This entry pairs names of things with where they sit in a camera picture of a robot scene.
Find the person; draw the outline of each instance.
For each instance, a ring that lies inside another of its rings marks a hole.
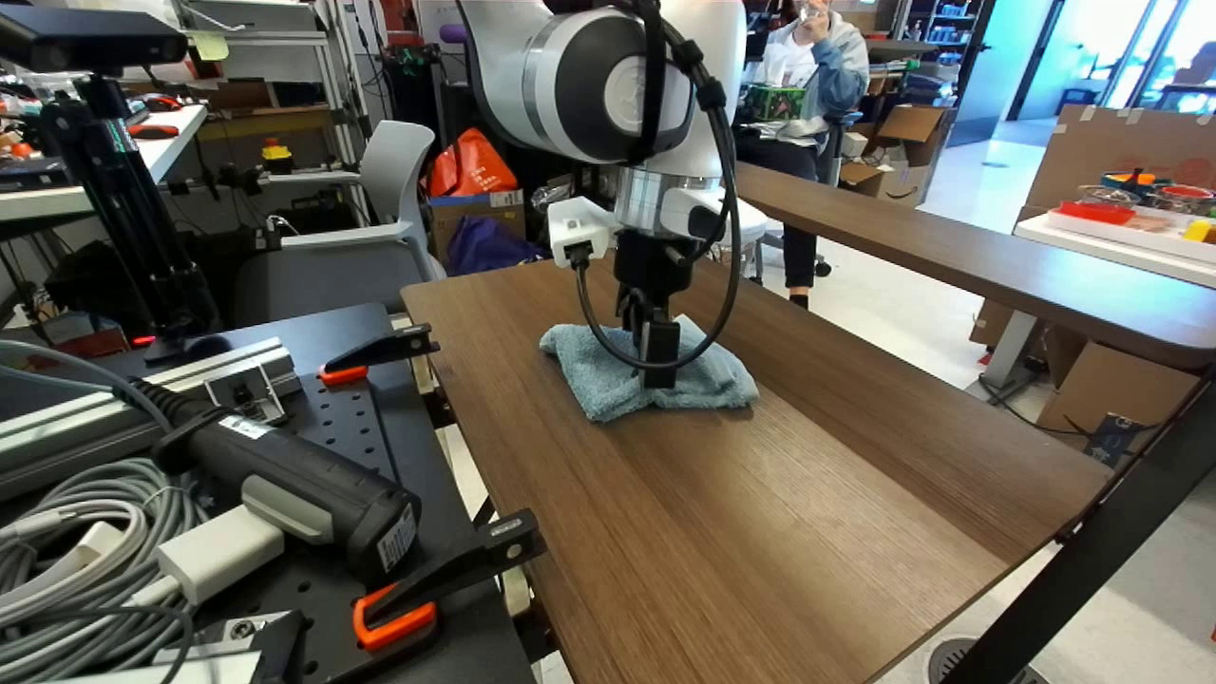
[[[741,146],[741,161],[809,174],[817,183],[840,183],[840,137],[851,126],[856,107],[869,84],[869,51],[857,26],[851,26],[833,0],[799,0],[799,19],[770,30],[765,61],[779,61],[779,74],[795,74],[804,84],[802,117],[827,126],[812,161],[789,146]],[[795,304],[809,304],[817,236],[783,228],[785,289]]]

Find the table leg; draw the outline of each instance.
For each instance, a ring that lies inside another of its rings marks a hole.
[[[1216,392],[1203,384],[1182,417],[1110,486],[1064,550],[949,669],[947,684],[1013,679],[1042,648],[1140,550],[1140,543],[1216,467]]]
[[[987,397],[1006,397],[1011,384],[1013,384],[1013,369],[1028,345],[1028,335],[1035,335],[1037,320],[1028,312],[1013,312],[1011,323],[1003,327],[990,356],[987,356],[987,369],[982,375],[985,392]]]

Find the floor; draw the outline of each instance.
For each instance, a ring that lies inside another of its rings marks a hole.
[[[947,147],[925,208],[985,231],[1011,231],[1049,132],[1053,126],[1045,122],[1003,126],[987,146]],[[809,301],[812,315],[846,327],[955,387],[974,387],[985,369],[985,351],[968,342],[974,315],[982,312],[974,294],[840,242],[821,242],[821,254],[836,274],[817,283]],[[765,252],[765,285],[775,294],[783,285],[779,252]],[[1035,417],[1045,398],[1049,387],[1028,387],[1013,411]],[[465,467],[458,478],[472,502],[479,502],[479,477]],[[882,684],[925,684],[930,650],[947,640],[982,636],[1049,560],[1053,549],[1037,550],[1023,569],[892,664]],[[1216,577],[1216,478],[1042,650],[1035,669],[1053,684],[1216,679],[1216,592],[1207,577]],[[552,658],[537,664],[537,679],[567,684],[571,674]]]

